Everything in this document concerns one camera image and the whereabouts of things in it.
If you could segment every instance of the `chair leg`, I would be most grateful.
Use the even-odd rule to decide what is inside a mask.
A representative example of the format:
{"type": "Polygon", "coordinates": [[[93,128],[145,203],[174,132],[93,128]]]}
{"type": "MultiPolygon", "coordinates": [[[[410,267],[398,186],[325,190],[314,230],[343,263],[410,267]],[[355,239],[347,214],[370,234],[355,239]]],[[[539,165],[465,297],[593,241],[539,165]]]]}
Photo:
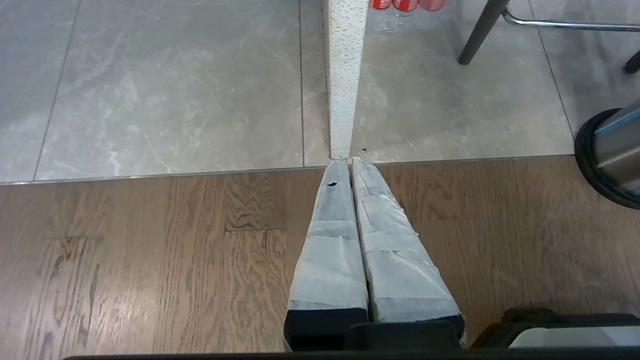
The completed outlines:
{"type": "Polygon", "coordinates": [[[480,15],[473,32],[471,32],[471,36],[469,36],[467,40],[465,48],[458,58],[459,64],[469,65],[471,59],[474,58],[474,55],[476,55],[476,52],[486,39],[486,36],[489,35],[489,31],[491,31],[495,22],[498,21],[508,2],[509,0],[487,1],[482,15],[480,15]]]}
{"type": "Polygon", "coordinates": [[[638,51],[631,57],[631,59],[629,59],[629,61],[627,61],[624,69],[627,74],[635,74],[636,72],[640,71],[640,51],[638,51]]]}

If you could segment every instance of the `tile grout line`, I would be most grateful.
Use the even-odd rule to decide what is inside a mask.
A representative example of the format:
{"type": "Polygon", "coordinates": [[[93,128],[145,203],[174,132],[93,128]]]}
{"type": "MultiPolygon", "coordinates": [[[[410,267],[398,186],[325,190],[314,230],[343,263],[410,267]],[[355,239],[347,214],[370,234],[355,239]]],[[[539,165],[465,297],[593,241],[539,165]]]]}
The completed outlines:
{"type": "Polygon", "coordinates": [[[67,64],[67,56],[69,55],[69,49],[71,48],[71,39],[76,28],[76,22],[78,13],[80,12],[80,4],[82,0],[78,0],[78,6],[76,7],[76,14],[74,15],[73,23],[71,24],[71,32],[69,33],[69,41],[67,42],[67,49],[65,50],[65,57],[62,59],[62,66],[60,67],[60,76],[58,77],[58,86],[56,86],[56,92],[53,94],[53,102],[51,103],[51,109],[49,110],[49,118],[47,119],[47,127],[44,130],[44,136],[42,137],[42,145],[40,146],[40,153],[38,154],[38,161],[36,162],[36,169],[33,171],[33,180],[36,181],[36,174],[38,174],[38,168],[40,167],[40,160],[42,159],[42,151],[44,150],[44,144],[47,140],[47,133],[49,132],[49,126],[51,125],[51,117],[53,116],[53,108],[56,105],[56,99],[58,98],[58,91],[60,90],[60,84],[62,83],[62,74],[65,71],[65,65],[67,64]]]}
{"type": "Polygon", "coordinates": [[[302,0],[298,0],[298,36],[300,45],[300,135],[302,136],[302,167],[307,166],[305,154],[305,105],[302,84],[302,0]]]}
{"type": "MultiPolygon", "coordinates": [[[[531,0],[527,0],[529,3],[529,8],[531,9],[531,13],[533,17],[536,16],[536,13],[533,11],[533,5],[531,4],[531,0]]],[[[564,113],[564,120],[566,121],[567,126],[569,127],[569,131],[571,131],[571,137],[573,138],[573,129],[571,127],[571,122],[569,121],[569,115],[566,113],[566,108],[564,107],[564,101],[562,100],[562,95],[560,94],[560,88],[558,87],[558,82],[556,80],[556,75],[554,74],[554,68],[551,66],[551,59],[549,58],[549,53],[547,52],[547,47],[545,46],[545,41],[542,39],[542,33],[540,32],[540,28],[536,28],[538,32],[538,37],[540,38],[540,44],[542,44],[542,50],[545,52],[545,57],[547,58],[547,65],[549,65],[549,71],[551,72],[551,78],[554,80],[554,86],[556,87],[556,93],[558,94],[558,99],[560,100],[560,106],[562,106],[562,111],[564,113]]]]}

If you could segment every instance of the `marble tile floor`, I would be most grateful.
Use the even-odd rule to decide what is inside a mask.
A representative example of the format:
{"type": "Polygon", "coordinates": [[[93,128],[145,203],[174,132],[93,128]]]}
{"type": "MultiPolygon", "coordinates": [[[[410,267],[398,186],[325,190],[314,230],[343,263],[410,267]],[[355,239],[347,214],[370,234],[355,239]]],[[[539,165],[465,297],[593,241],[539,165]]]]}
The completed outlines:
{"type": "MultiPolygon", "coordinates": [[[[352,154],[377,162],[569,154],[637,98],[640,35],[499,20],[450,0],[368,30],[352,154]]],[[[633,22],[634,0],[513,0],[516,14],[633,22]]],[[[328,162],[322,0],[0,0],[0,183],[328,162]]]]}

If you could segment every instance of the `black rubber base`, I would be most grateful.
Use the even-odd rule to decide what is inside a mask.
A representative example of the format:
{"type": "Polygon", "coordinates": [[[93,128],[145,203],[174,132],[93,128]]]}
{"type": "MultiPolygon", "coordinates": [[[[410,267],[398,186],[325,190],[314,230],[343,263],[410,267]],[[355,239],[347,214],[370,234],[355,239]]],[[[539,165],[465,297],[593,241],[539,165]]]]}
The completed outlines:
{"type": "Polygon", "coordinates": [[[585,179],[607,199],[632,209],[640,209],[640,197],[633,193],[622,192],[616,183],[597,167],[593,138],[596,129],[620,109],[610,109],[589,119],[575,136],[575,160],[585,179]]]}

